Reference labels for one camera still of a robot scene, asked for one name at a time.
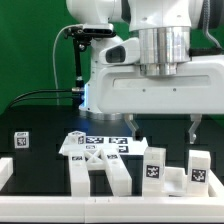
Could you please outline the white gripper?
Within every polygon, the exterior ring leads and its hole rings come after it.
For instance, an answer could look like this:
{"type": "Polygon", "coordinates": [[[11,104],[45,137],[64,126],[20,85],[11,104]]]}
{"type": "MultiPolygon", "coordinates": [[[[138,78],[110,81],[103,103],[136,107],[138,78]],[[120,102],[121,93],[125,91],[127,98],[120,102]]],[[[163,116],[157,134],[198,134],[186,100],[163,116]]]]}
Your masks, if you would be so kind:
{"type": "Polygon", "coordinates": [[[124,113],[134,141],[142,131],[133,114],[191,114],[189,143],[201,114],[224,114],[224,56],[194,57],[173,76],[143,76],[137,66],[113,66],[97,77],[96,102],[104,113],[124,113]]]}

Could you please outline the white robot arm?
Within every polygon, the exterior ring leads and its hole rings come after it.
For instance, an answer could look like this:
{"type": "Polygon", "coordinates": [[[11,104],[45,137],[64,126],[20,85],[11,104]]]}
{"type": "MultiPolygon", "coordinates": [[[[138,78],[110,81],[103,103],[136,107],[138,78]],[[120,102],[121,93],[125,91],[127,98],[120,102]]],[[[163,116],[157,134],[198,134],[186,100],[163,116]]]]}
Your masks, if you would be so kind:
{"type": "Polygon", "coordinates": [[[224,0],[66,0],[78,23],[78,52],[92,51],[82,114],[124,117],[134,138],[137,114],[224,114],[224,51],[193,49],[190,32],[224,25],[224,0]]]}

